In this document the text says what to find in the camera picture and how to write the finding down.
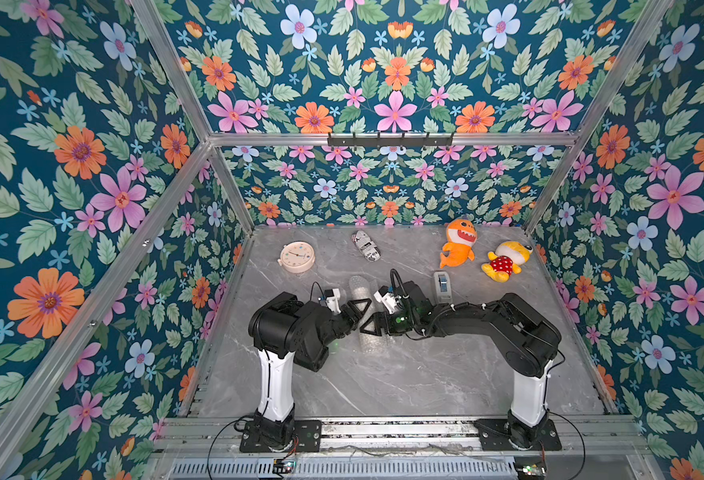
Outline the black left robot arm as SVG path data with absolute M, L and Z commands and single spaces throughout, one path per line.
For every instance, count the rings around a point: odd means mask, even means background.
M 248 325 L 260 362 L 260 399 L 248 424 L 248 440 L 272 451 L 285 451 L 298 443 L 296 402 L 293 397 L 295 366 L 319 371 L 330 356 L 330 345 L 362 327 L 373 335 L 382 328 L 382 313 L 370 298 L 352 299 L 337 307 L 320 301 L 301 301 L 282 292 L 260 307 Z

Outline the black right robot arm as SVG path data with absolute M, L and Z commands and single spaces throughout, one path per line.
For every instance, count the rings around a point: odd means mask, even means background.
M 454 335 L 488 337 L 514 372 L 512 403 L 501 435 L 527 450 L 545 436 L 549 421 L 550 371 L 560 353 L 562 335 L 523 298 L 508 293 L 482 304 L 433 304 L 417 293 L 376 293 L 384 311 L 374 317 L 375 335 L 409 335 L 413 340 Z

